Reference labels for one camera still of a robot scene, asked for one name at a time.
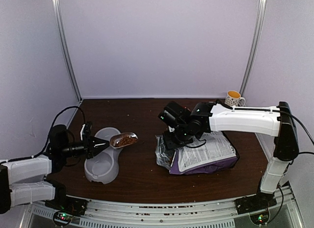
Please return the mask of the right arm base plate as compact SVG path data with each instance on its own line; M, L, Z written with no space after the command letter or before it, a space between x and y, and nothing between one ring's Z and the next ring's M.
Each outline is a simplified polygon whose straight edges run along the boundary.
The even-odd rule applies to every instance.
M234 203L237 213L244 214L275 206L277 201L273 194L257 193L252 196L236 199Z

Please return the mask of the purple puppy food bag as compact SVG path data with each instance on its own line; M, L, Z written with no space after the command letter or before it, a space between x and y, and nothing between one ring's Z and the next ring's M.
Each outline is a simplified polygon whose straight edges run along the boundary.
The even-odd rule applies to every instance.
M163 137L156 136L155 150L157 165L172 175L213 174L235 166L240 156L223 132L205 133L204 145L193 138L189 147L169 150Z

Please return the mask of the grey double pet bowl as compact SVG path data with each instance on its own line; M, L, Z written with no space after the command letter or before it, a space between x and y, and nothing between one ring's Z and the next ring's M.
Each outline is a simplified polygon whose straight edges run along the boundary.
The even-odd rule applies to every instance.
M89 182L108 184L114 181L119 173L118 158L123 148L108 147L92 159L84 162L85 177Z

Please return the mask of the metal food scoop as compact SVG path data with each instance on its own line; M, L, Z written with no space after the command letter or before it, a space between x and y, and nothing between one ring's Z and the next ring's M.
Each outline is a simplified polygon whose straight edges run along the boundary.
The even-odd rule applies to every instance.
M125 132L111 137L110 146L119 149L135 144L138 141L138 136L133 132Z

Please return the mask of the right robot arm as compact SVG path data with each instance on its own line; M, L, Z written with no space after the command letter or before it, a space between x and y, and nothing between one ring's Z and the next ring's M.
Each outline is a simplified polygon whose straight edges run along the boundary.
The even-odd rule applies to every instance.
M198 103L193 110L171 101L158 118L169 127L163 137L171 149L186 146L193 138L200 139L213 131L260 133L275 138L273 156L256 195L236 200L241 208L247 204L256 209L267 206L288 164L299 154L294 117L284 101L271 107L237 107L216 100Z

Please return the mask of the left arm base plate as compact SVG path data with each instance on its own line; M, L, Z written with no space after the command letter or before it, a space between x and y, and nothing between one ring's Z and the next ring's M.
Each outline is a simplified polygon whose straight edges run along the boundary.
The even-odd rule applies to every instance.
M64 188L56 188L54 199L45 201L46 207L74 216L85 215L87 204L87 200L67 196Z

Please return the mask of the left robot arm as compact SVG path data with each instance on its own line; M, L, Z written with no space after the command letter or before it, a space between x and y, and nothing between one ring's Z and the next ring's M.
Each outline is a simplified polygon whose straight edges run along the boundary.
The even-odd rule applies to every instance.
M66 187L54 180L43 179L28 182L28 179L45 177L60 172L70 157L94 158L110 146L109 141L91 135L92 124L82 126L80 141L70 142L65 125L55 125L48 134L48 148L43 153L30 157L3 160L0 163L0 212L11 208L45 201L46 205L70 214L76 202L66 195Z

